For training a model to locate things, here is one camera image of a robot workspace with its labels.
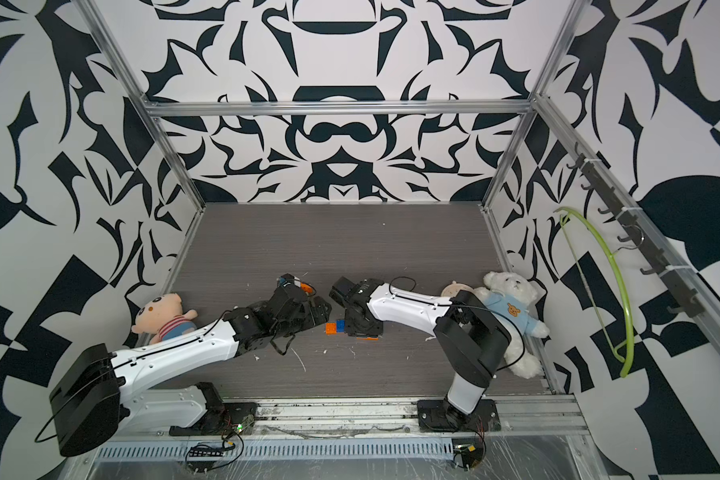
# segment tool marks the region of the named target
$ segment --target white teddy bear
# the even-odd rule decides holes
[[[490,272],[483,277],[483,283],[487,288],[481,286],[474,289],[476,297],[486,308],[506,316],[517,327],[515,329],[505,318],[496,315],[496,318],[511,335],[509,347],[504,353],[504,360],[509,365],[523,355],[517,363],[509,367],[509,370],[524,379],[541,375],[544,371],[541,368],[541,362],[528,348],[523,354],[523,341],[518,336],[518,330],[523,335],[537,338],[545,338],[550,333],[544,322],[540,322],[528,314],[528,307],[539,299],[539,292],[528,280],[511,272]]]

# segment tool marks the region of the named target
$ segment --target zip tie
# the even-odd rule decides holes
[[[638,211],[638,210],[642,210],[642,209],[643,209],[643,208],[640,207],[640,206],[622,206],[622,207],[621,207],[621,212],[619,212],[618,214],[616,214],[616,216],[614,217],[614,220],[618,220],[619,217],[620,217],[624,212],[627,212],[627,211]]]
[[[664,267],[664,271],[659,273],[659,278],[664,276],[667,272],[672,270],[693,270],[694,274],[698,274],[699,271],[693,265],[667,265]]]

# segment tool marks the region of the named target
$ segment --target pink stuffed toy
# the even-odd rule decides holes
[[[172,339],[197,330],[192,319],[197,312],[190,310],[182,313],[181,297],[178,293],[158,296],[144,305],[136,314],[136,324],[131,327],[134,333],[152,333],[150,345]]]

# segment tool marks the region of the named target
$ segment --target toy head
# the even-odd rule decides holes
[[[136,324],[131,327],[131,331],[157,333],[174,316],[181,314],[181,297],[177,293],[158,296],[139,310],[136,314]]]
[[[539,299],[539,292],[528,280],[512,272],[490,272],[483,283],[493,292],[512,295],[526,306]]]

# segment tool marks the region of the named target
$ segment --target white debris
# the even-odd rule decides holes
[[[306,372],[306,371],[307,371],[307,367],[304,366],[304,362],[302,362],[302,358],[301,358],[300,356],[298,356],[298,354],[296,353],[296,351],[295,351],[294,349],[291,349],[291,351],[293,352],[294,355],[296,355],[296,358],[297,358],[298,361],[302,364],[302,368],[303,368],[304,371]]]

